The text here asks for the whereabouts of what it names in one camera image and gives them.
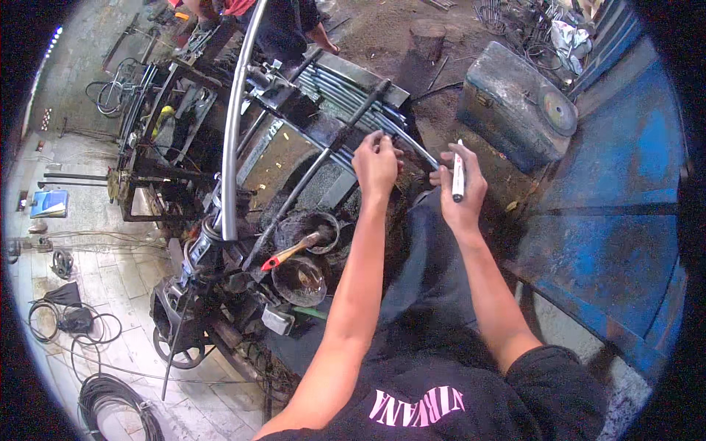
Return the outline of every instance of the coiled cable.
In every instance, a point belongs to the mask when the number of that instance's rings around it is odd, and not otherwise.
[[[103,441],[106,437],[98,427],[98,413],[108,404],[125,404],[140,416],[147,441],[164,439],[160,423],[152,413],[149,401],[118,377],[106,373],[96,373],[86,378],[78,394],[81,416],[94,440]]]

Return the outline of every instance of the black plastic bag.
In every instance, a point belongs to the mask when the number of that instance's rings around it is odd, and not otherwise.
[[[81,305],[81,296],[78,293],[78,284],[76,282],[67,283],[53,291],[49,291],[44,295],[44,298],[57,305]]]
[[[57,327],[65,332],[74,334],[87,334],[93,324],[93,317],[88,308],[77,308],[71,312],[64,312],[64,319],[60,320]]]

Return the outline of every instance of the red brush handle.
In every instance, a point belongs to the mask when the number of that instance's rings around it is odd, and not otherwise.
[[[260,267],[260,271],[268,271],[271,270],[274,267],[279,266],[280,264],[280,259],[274,255],[271,258],[267,259],[267,262],[263,263],[263,266]]]

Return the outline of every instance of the wall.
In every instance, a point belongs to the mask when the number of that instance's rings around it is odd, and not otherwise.
[[[44,109],[52,108],[50,131],[60,131],[64,117],[68,117],[71,127],[117,133],[120,119],[101,115],[84,89],[92,81],[112,79],[101,70],[103,58],[142,10],[141,0],[85,0],[75,9],[40,76],[30,114],[31,129],[39,130]],[[150,27],[146,16],[140,15],[138,27],[142,30]],[[140,34],[129,35],[125,44],[135,56],[145,50],[148,40]]]

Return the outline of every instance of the white marker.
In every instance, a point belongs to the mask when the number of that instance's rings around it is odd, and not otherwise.
[[[463,145],[462,140],[458,140],[458,145]],[[463,200],[463,189],[465,180],[463,176],[463,159],[458,153],[453,154],[453,185],[451,186],[451,197],[453,202],[461,202]]]

